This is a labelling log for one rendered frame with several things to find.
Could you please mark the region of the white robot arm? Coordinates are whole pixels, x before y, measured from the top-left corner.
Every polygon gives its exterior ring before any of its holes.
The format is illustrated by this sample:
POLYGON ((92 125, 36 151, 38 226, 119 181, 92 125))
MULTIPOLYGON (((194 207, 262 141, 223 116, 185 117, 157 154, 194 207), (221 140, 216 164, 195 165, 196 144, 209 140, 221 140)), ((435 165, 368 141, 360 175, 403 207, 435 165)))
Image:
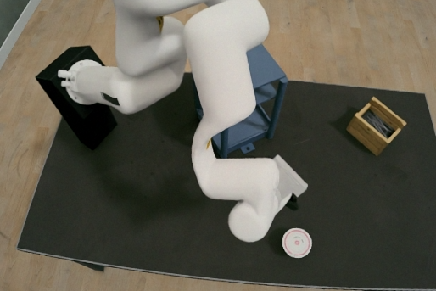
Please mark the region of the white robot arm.
POLYGON ((254 110, 246 52, 267 37, 265 10, 258 0, 112 1, 118 67, 82 60, 59 70, 58 77, 66 78, 61 86, 79 104, 109 104, 131 115, 174 92, 188 59, 204 112, 192 145, 199 186, 212 199, 239 200, 229 215, 236 237, 263 238, 281 201, 291 192, 299 196, 308 184, 279 155, 217 159, 211 138, 254 110), (185 25, 167 16, 200 3, 207 8, 185 25))

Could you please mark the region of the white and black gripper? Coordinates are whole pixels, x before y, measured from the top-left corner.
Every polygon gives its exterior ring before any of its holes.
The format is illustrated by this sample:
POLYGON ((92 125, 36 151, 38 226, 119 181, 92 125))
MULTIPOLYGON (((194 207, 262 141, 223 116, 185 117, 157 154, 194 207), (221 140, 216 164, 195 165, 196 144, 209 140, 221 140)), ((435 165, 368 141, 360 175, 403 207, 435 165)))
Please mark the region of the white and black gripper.
MULTIPOLYGON (((267 157, 263 157, 263 158, 270 158, 271 156, 268 155, 267 157)), ((257 157, 253 157, 253 156, 248 156, 247 158, 257 158, 257 157)), ((283 207, 283 206, 287 206, 289 209, 296 211, 299 207, 297 204, 297 199, 294 195, 293 192, 291 192, 285 199, 283 199, 280 203, 280 206, 278 208, 278 211, 283 207)), ((277 212, 278 212, 277 211, 277 212)))

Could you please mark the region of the small wooden crate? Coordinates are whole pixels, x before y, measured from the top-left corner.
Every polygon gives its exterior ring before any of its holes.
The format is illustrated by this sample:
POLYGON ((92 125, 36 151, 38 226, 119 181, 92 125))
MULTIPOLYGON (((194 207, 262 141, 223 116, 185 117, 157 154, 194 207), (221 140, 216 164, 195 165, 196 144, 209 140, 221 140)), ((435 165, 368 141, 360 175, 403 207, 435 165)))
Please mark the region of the small wooden crate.
POLYGON ((405 124, 398 115, 380 101, 372 100, 358 114, 354 115, 349 123, 349 133, 378 156, 384 150, 384 146, 387 146, 394 139, 405 124), (370 125, 367 125, 366 122, 370 125), (384 138, 385 135, 390 141, 384 138))

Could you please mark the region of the white yogurt cup with pink stripe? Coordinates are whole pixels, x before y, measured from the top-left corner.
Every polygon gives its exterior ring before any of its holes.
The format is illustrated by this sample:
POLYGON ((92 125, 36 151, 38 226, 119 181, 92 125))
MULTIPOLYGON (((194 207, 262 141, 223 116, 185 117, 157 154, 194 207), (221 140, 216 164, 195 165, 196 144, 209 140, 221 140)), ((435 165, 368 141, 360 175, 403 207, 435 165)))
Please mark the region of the white yogurt cup with pink stripe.
POLYGON ((299 228, 288 230, 282 239, 282 246, 286 253, 294 258, 306 256, 311 249, 310 235, 299 228))

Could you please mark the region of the blue shelving unit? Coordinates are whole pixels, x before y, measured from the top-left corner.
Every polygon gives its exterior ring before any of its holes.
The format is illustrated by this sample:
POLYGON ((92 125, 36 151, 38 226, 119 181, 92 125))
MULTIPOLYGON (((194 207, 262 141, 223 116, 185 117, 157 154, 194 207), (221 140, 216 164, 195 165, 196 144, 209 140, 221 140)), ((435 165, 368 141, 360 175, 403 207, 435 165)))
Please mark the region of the blue shelving unit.
MULTIPOLYGON (((255 149, 252 144, 253 142, 263 137, 267 137, 268 139, 273 138, 284 93, 288 84, 287 75, 262 43, 247 51, 246 56, 256 104, 254 111, 248 117, 215 134, 211 138, 211 142, 214 144, 221 159, 227 159, 227 154, 239 148, 246 154, 255 149), (280 81, 276 92, 271 82, 279 79, 280 81), (275 102, 270 119, 260 104, 273 98, 275 98, 275 102)), ((204 112, 194 79, 193 92, 196 114, 201 121, 204 112)))

